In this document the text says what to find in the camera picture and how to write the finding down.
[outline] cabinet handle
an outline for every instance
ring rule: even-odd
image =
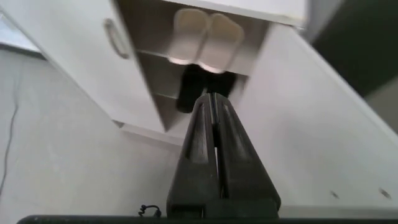
[[[115,26],[114,26],[114,23],[113,23],[112,19],[105,19],[105,21],[104,21],[104,28],[105,28],[106,35],[108,36],[109,43],[111,44],[113,50],[114,50],[121,58],[123,58],[123,59],[129,58],[129,55],[126,54],[126,53],[122,53],[122,52],[119,50],[118,46],[117,46],[117,45],[115,44],[115,42],[114,42],[114,36],[117,36],[117,37],[119,38],[119,34],[118,34],[117,31],[116,31],[116,28],[115,28]]]

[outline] white cabinet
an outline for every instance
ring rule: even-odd
[[[166,59],[174,13],[187,5],[233,13],[246,39],[229,69],[239,74],[229,99],[282,198],[280,215],[393,217],[398,138],[281,24],[302,26],[305,1],[245,2],[0,0],[0,10],[123,130],[174,144],[190,121],[175,108],[185,67]]]
[[[164,131],[128,35],[109,0],[0,0],[3,11],[113,120]],[[110,35],[104,27],[113,22]]]

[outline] shoe rack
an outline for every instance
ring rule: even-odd
[[[244,29],[244,40],[227,69],[238,74],[229,100],[233,105],[239,103],[246,81],[256,63],[269,22],[161,0],[116,2],[139,59],[141,72],[146,78],[169,136],[184,137],[190,120],[190,114],[180,113],[175,108],[181,76],[186,65],[171,63],[167,58],[173,38],[174,16],[180,9],[200,9],[209,15],[222,13]]]

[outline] white wall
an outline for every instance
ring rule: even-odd
[[[303,36],[313,42],[345,0],[309,0],[309,22]]]

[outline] shoe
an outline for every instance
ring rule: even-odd
[[[223,73],[231,65],[236,50],[244,39],[243,28],[227,16],[211,15],[210,28],[198,58],[203,69]]]
[[[188,65],[195,63],[202,48],[210,19],[199,9],[180,9],[174,15],[173,38],[168,58],[172,63]]]
[[[224,72],[222,74],[208,72],[206,75],[207,93],[218,93],[228,97],[234,87],[236,77],[233,72]]]
[[[180,93],[176,107],[181,113],[191,113],[196,100],[202,95],[206,85],[207,71],[198,65],[189,65],[181,79]]]

